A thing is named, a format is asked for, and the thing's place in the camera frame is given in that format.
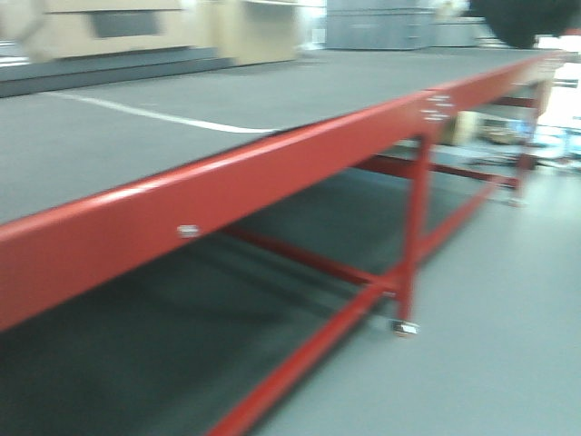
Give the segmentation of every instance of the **cardboard box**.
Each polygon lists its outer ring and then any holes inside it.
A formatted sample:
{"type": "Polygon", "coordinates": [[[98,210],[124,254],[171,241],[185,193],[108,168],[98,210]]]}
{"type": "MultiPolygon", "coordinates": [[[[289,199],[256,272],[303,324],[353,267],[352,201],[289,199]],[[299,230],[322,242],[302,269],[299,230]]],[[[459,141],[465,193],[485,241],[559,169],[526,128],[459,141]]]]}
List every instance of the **cardboard box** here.
{"type": "Polygon", "coordinates": [[[446,145],[466,144],[478,136],[481,123],[478,112],[462,111],[446,125],[439,142],[446,145]]]}
{"type": "Polygon", "coordinates": [[[180,0],[5,0],[0,16],[34,62],[193,45],[180,0]]]}
{"type": "Polygon", "coordinates": [[[299,43],[297,0],[200,1],[200,41],[215,46],[235,64],[288,61],[299,43]]]}

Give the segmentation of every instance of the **caster wheel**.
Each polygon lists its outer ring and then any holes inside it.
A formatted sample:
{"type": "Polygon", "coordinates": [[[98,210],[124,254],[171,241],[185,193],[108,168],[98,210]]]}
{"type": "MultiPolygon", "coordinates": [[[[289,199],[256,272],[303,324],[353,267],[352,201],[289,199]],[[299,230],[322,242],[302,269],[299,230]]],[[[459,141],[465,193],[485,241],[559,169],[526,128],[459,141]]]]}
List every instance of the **caster wheel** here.
{"type": "Polygon", "coordinates": [[[419,326],[412,322],[392,321],[391,330],[400,338],[408,338],[419,333],[419,326]]]}
{"type": "Polygon", "coordinates": [[[527,202],[516,197],[507,200],[507,204],[512,207],[526,207],[528,205],[527,202]]]}

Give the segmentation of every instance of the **red metal frame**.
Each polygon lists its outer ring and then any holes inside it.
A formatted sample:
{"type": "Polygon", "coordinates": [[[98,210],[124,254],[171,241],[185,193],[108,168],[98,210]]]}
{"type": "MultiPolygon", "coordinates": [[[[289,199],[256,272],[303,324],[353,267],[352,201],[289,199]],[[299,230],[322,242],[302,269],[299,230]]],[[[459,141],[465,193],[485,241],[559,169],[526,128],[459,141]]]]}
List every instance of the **red metal frame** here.
{"type": "Polygon", "coordinates": [[[499,106],[518,106],[518,107],[529,107],[534,108],[537,102],[534,98],[523,98],[523,97],[502,97],[496,100],[493,104],[499,106]]]}
{"type": "MultiPolygon", "coordinates": [[[[398,317],[409,319],[419,263],[445,242],[497,186],[518,187],[524,175],[495,176],[430,163],[431,145],[445,119],[494,102],[520,86],[545,83],[559,63],[559,54],[540,54],[532,60],[271,136],[239,150],[1,225],[0,331],[189,242],[178,234],[180,225],[197,226],[198,237],[225,228],[225,232],[247,242],[364,285],[351,302],[208,433],[243,434],[380,298],[395,299],[399,303],[398,317]],[[435,103],[441,102],[443,95],[448,103],[435,103]],[[435,107],[440,118],[428,116],[435,107]],[[421,138],[416,161],[376,156],[390,144],[410,137],[421,138]],[[404,253],[400,263],[383,275],[226,227],[350,166],[412,180],[404,253]],[[435,231],[424,234],[430,170],[487,183],[435,231]]],[[[535,107],[537,115],[542,110],[539,102],[544,89],[537,87],[535,102],[500,102],[535,107]]]]}

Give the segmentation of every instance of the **table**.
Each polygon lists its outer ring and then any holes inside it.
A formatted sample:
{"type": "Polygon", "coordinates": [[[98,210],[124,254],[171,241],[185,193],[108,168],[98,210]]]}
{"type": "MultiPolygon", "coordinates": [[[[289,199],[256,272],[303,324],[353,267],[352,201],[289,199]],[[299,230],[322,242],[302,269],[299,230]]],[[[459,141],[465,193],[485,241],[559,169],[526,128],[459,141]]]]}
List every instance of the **table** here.
{"type": "Polygon", "coordinates": [[[255,65],[0,101],[0,329],[192,240],[223,231],[361,291],[208,434],[241,434],[382,298],[410,322],[419,263],[506,177],[430,162],[457,112],[497,102],[542,110],[560,53],[428,49],[319,52],[255,65]],[[503,97],[519,88],[534,98],[503,97]],[[417,137],[415,161],[380,156],[417,137]],[[383,274],[231,226],[344,168],[411,180],[400,262],[383,274]],[[424,233],[430,171],[486,183],[424,233]]]}

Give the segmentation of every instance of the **red beam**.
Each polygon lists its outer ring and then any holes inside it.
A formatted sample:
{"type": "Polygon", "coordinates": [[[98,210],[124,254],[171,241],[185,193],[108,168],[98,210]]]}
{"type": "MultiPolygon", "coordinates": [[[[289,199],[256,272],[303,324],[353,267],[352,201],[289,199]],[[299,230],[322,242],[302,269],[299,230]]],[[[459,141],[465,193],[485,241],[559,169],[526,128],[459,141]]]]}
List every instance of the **red beam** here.
{"type": "Polygon", "coordinates": [[[364,162],[356,164],[355,168],[372,173],[411,179],[413,176],[413,164],[414,161],[408,159],[376,155],[364,162]]]}
{"type": "Polygon", "coordinates": [[[426,258],[433,253],[449,236],[457,230],[475,211],[476,209],[497,189],[504,184],[507,178],[497,176],[490,180],[478,193],[470,200],[460,206],[451,214],[436,230],[423,238],[419,259],[426,258]]]}
{"type": "Polygon", "coordinates": [[[225,228],[223,232],[247,243],[257,245],[264,250],[277,253],[280,256],[302,263],[333,277],[337,277],[345,282],[358,285],[375,284],[381,287],[384,291],[394,288],[394,283],[385,282],[378,275],[362,271],[344,263],[332,261],[329,258],[292,246],[274,238],[270,238],[269,236],[249,232],[240,227],[233,226],[225,228]]]}
{"type": "Polygon", "coordinates": [[[466,111],[481,104],[494,102],[514,89],[552,81],[555,70],[566,62],[564,52],[548,52],[537,58],[527,59],[517,64],[475,77],[449,82],[432,88],[438,95],[445,95],[455,105],[454,111],[466,111]]]}
{"type": "Polygon", "coordinates": [[[529,109],[532,109],[535,107],[536,101],[534,98],[502,97],[496,100],[493,104],[499,106],[528,107],[529,109]]]}
{"type": "MultiPolygon", "coordinates": [[[[373,173],[381,173],[386,175],[394,175],[396,177],[411,178],[412,167],[414,161],[408,159],[402,159],[400,157],[391,157],[376,155],[369,158],[367,161],[358,163],[355,168],[365,171],[371,171],[373,173]]],[[[496,177],[493,173],[482,173],[480,171],[468,170],[465,168],[459,168],[456,166],[442,165],[439,163],[431,163],[429,166],[430,171],[435,171],[437,173],[445,173],[452,175],[459,175],[461,177],[468,177],[477,180],[488,181],[496,177]]],[[[507,184],[513,186],[516,184],[516,179],[512,178],[507,181],[507,184]]]]}
{"type": "Polygon", "coordinates": [[[419,266],[421,250],[421,235],[428,213],[431,147],[440,131],[422,137],[418,149],[418,160],[414,164],[414,174],[409,193],[409,204],[406,219],[406,237],[403,248],[403,266],[401,285],[396,298],[398,299],[398,319],[408,320],[411,314],[414,282],[419,266]]]}

